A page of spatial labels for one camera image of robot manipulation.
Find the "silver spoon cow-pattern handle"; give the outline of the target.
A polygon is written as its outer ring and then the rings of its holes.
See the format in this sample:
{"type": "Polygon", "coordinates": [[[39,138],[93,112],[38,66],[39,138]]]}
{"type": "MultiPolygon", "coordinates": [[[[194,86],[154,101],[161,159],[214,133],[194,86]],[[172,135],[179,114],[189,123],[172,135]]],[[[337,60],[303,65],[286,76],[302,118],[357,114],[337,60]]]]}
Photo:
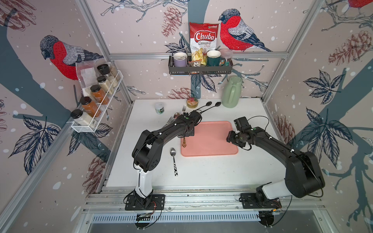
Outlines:
{"type": "Polygon", "coordinates": [[[175,161],[175,156],[176,156],[176,149],[175,148],[170,149],[170,155],[173,157],[174,175],[177,177],[178,176],[178,170],[177,170],[176,161],[175,161]]]}

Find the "silver fork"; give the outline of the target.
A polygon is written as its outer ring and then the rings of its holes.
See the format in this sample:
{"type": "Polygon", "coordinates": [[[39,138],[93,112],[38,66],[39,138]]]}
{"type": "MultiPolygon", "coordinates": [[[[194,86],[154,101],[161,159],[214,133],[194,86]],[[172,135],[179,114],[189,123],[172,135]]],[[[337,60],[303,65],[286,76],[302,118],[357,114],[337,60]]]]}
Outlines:
{"type": "Polygon", "coordinates": [[[174,117],[170,117],[169,120],[167,121],[166,125],[169,125],[173,122],[174,120],[174,117]]]}

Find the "gold fork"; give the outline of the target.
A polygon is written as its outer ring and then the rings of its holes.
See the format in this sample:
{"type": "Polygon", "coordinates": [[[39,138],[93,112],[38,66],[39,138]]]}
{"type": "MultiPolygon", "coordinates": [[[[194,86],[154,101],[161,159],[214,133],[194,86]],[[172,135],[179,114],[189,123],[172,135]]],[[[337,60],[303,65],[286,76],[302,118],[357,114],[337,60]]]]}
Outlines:
{"type": "Polygon", "coordinates": [[[183,143],[182,143],[182,147],[184,147],[184,148],[185,148],[186,146],[187,146],[187,144],[186,144],[186,138],[184,137],[184,138],[183,138],[183,143]]]}

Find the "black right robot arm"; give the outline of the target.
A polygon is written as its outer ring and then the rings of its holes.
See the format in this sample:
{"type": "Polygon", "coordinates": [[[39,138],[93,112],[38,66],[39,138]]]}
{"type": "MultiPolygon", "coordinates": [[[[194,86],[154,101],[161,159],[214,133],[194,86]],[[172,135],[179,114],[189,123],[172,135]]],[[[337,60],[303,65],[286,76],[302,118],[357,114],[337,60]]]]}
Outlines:
{"type": "Polygon", "coordinates": [[[285,178],[278,182],[264,184],[256,189],[255,200],[266,203],[279,197],[303,198],[322,190],[325,181],[315,154],[291,148],[273,138],[264,129],[252,127],[246,117],[234,120],[238,132],[229,132],[226,141],[240,148],[257,146],[268,152],[284,165],[285,178]]]}

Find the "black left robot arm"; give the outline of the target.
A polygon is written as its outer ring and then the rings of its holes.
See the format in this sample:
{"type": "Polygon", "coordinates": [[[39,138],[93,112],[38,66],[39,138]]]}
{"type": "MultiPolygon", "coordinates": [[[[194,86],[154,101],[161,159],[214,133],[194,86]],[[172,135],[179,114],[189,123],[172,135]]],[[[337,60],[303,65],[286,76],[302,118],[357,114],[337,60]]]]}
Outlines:
{"type": "Polygon", "coordinates": [[[157,131],[145,130],[141,133],[132,152],[134,169],[138,171],[137,196],[146,199],[153,192],[151,171],[161,160],[163,147],[174,138],[194,136],[194,128],[202,121],[200,111],[184,113],[172,123],[157,131]]]}

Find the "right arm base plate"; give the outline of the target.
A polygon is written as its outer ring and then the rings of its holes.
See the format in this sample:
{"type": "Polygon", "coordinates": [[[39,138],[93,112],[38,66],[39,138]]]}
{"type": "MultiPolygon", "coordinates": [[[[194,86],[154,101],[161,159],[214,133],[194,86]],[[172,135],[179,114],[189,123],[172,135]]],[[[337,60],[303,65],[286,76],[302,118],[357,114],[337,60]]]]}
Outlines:
{"type": "Polygon", "coordinates": [[[244,209],[280,209],[282,204],[277,199],[267,199],[260,193],[241,193],[239,202],[244,209]]]}

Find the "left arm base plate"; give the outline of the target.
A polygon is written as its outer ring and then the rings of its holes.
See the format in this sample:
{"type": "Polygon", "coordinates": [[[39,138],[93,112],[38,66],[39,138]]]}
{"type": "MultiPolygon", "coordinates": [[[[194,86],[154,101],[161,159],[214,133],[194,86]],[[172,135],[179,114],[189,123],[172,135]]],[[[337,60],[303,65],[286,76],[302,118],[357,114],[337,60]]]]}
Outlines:
{"type": "Polygon", "coordinates": [[[125,203],[126,211],[140,210],[164,210],[166,196],[164,194],[151,194],[149,197],[142,198],[137,193],[130,194],[125,203]]]}

